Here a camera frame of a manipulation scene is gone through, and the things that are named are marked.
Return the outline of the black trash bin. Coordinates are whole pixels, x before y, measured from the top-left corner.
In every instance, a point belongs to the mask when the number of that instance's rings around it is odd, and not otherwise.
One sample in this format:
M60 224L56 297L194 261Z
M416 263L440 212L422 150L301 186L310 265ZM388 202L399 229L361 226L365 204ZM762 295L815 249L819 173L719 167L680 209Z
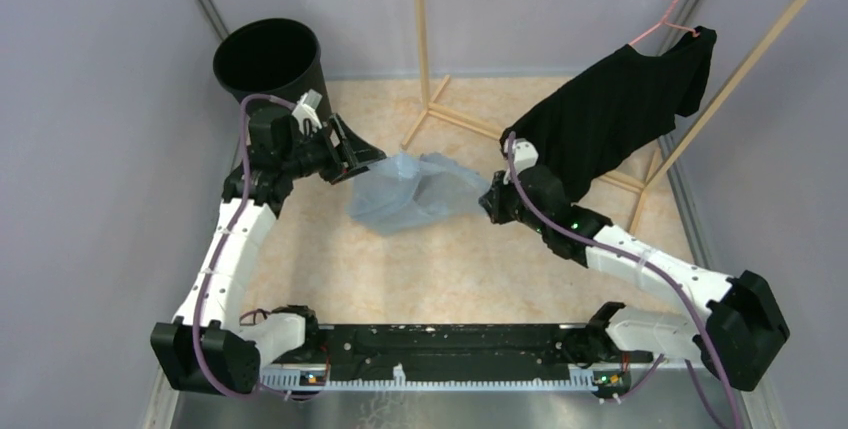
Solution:
M263 19L235 30L216 49L212 70L237 101L261 93L297 102L314 90L322 96L316 108L319 119L332 113L319 39L296 20Z

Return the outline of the blue plastic trash bag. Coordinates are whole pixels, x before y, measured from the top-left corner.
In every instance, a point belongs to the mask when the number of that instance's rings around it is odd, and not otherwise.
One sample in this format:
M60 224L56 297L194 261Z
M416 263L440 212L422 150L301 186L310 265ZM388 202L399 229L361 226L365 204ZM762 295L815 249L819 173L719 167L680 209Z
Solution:
M441 153L400 152L353 178L348 216L389 236L462 215L483 215L488 179Z

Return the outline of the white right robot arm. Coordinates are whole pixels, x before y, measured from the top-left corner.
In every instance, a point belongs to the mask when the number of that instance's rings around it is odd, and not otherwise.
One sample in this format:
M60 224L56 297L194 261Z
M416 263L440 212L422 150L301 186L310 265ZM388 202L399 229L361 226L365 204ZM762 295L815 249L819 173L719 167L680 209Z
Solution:
M675 306L666 313L605 304L600 325L586 334L589 353L600 361L623 351L699 361L732 388L751 392L790 337L760 274L745 270L732 276L664 253L610 218L571 203L546 167L521 171L517 184L496 172L479 204L492 223L522 223L555 255Z

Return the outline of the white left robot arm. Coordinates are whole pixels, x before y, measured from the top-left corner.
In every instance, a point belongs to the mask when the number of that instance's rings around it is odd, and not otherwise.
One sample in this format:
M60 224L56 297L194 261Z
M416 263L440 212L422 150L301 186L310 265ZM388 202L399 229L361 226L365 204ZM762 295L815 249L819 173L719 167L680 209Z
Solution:
M318 175L335 185L385 159L337 114L325 121L308 104L295 110L266 102L246 117L245 162L225 179L207 255L185 300L150 342L165 378L178 391L239 397L252 393L261 370L288 354L308 362L321 342L306 306L265 311L241 323L247 285L264 240L298 179Z

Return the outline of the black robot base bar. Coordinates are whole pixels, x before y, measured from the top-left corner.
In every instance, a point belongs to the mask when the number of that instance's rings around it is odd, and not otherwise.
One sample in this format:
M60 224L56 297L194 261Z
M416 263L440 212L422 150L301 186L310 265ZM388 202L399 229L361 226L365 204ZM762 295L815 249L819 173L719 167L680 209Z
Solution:
M307 386L404 376L423 383L565 382L579 369L651 363L624 352L596 327L574 324L337 324L308 330L273 368L299 371Z

